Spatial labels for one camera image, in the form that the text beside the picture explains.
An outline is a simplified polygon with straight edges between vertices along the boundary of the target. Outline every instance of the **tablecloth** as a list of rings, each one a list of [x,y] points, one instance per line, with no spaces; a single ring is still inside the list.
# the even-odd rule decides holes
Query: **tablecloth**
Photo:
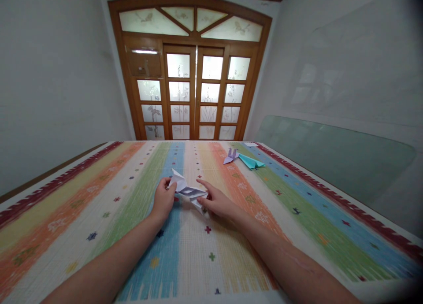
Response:
[[[263,144],[109,142],[0,206],[0,300],[39,302],[151,211],[162,177],[201,178],[299,247],[365,302],[422,274],[422,242]],[[229,147],[266,164],[223,165]],[[246,238],[183,196],[117,302],[287,302]]]

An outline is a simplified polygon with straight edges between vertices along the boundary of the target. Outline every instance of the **paper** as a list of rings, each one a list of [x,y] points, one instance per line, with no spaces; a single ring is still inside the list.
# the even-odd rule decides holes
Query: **paper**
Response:
[[[244,144],[246,145],[246,146],[258,146],[256,143],[254,143],[254,142],[244,142]]]
[[[242,154],[239,155],[239,158],[246,164],[246,166],[249,167],[250,170],[266,166],[266,164]]]
[[[203,209],[203,206],[200,205],[199,202],[197,202],[197,198],[200,196],[208,195],[207,192],[195,188],[195,187],[189,187],[186,183],[185,177],[180,175],[177,171],[172,169],[173,176],[169,183],[169,187],[176,183],[176,193],[187,196],[189,198],[189,201],[195,206],[195,208],[202,214],[205,214],[205,211]]]
[[[239,157],[239,153],[237,153],[237,150],[234,149],[234,152],[232,153],[232,148],[229,148],[228,156],[223,161],[223,164],[227,164],[235,160],[237,157]]]

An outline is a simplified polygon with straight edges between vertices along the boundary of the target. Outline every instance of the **finger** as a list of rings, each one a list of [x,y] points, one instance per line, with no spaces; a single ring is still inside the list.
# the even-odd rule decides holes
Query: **finger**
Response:
[[[167,184],[171,181],[171,178],[162,178],[159,182],[159,186],[160,188],[166,188]]]
[[[215,190],[215,187],[212,184],[210,184],[208,181],[203,181],[200,179],[197,179],[197,182],[200,183],[205,188],[207,188],[209,193],[213,195],[213,191]]]
[[[199,202],[201,204],[201,206],[206,207],[206,208],[210,208],[212,206],[212,201],[208,200],[204,197],[197,198],[197,202]]]
[[[170,195],[173,197],[174,195],[175,195],[175,192],[176,192],[176,187],[177,187],[178,185],[176,184],[176,183],[173,183],[170,187],[169,187],[169,189],[167,190],[169,193],[170,193]]]

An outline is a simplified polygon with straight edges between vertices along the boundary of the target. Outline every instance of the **hand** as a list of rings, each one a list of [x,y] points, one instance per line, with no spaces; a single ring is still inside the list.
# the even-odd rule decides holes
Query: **hand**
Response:
[[[150,213],[150,215],[157,216],[163,221],[169,216],[175,197],[176,183],[172,184],[169,189],[166,189],[170,181],[171,178],[162,178],[160,180],[159,186],[157,186],[156,193],[154,194],[153,209]]]
[[[207,198],[199,197],[197,201],[216,215],[229,218],[239,207],[232,202],[221,190],[215,188],[209,182],[197,179],[197,182],[203,185],[207,191]]]

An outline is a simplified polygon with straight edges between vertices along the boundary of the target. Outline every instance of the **white wall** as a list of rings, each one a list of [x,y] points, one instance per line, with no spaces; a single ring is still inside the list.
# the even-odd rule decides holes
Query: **white wall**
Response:
[[[101,0],[102,5],[103,5],[104,18],[106,19],[106,26],[107,26],[107,30],[108,30],[110,45],[112,47],[113,58],[115,60],[115,67],[116,67],[116,73],[117,73],[117,76],[118,76],[118,79],[119,79],[120,91],[121,91],[121,94],[122,94],[122,98],[124,100],[125,111],[126,111],[126,119],[128,121],[128,125],[131,127],[131,136],[135,140],[134,126],[132,124],[131,112],[130,112],[130,109],[129,109],[128,99],[126,97],[125,84],[123,82],[122,69],[120,67],[119,55],[118,55],[118,50],[117,50],[117,47],[116,47],[115,35],[113,34],[113,27],[112,27],[112,24],[111,24],[110,12],[109,12],[107,1],[109,1],[109,0]],[[239,4],[241,6],[248,7],[252,10],[263,13],[263,14],[268,15],[271,18],[273,18],[273,22],[272,22],[271,29],[270,29],[270,32],[269,32],[269,38],[268,38],[268,41],[267,41],[267,47],[266,47],[266,50],[264,52],[263,61],[262,61],[262,64],[261,64],[260,75],[257,79],[257,85],[256,85],[256,92],[257,92],[260,88],[260,84],[261,84],[262,77],[263,77],[262,76],[263,67],[266,64],[266,61],[267,61],[268,56],[269,56],[269,46],[270,46],[271,39],[273,38],[273,33],[274,33],[274,30],[275,30],[275,20],[278,17],[279,7],[280,7],[281,4],[280,4],[280,2],[270,2],[270,1],[263,1],[263,0],[226,0],[226,1],[230,1],[230,2],[233,2],[233,3]]]
[[[366,4],[366,15],[355,14]],[[279,115],[412,145],[418,152],[414,163],[370,207],[423,237],[423,41],[410,7],[409,0],[283,0],[245,138],[254,140],[266,115]],[[390,21],[383,18],[386,14]],[[333,51],[324,51],[327,47]],[[325,70],[327,60],[338,65],[339,76],[332,90],[314,100],[298,90],[307,81],[302,76],[313,73],[304,65],[312,61]]]
[[[0,0],[0,194],[130,139],[100,0]]]

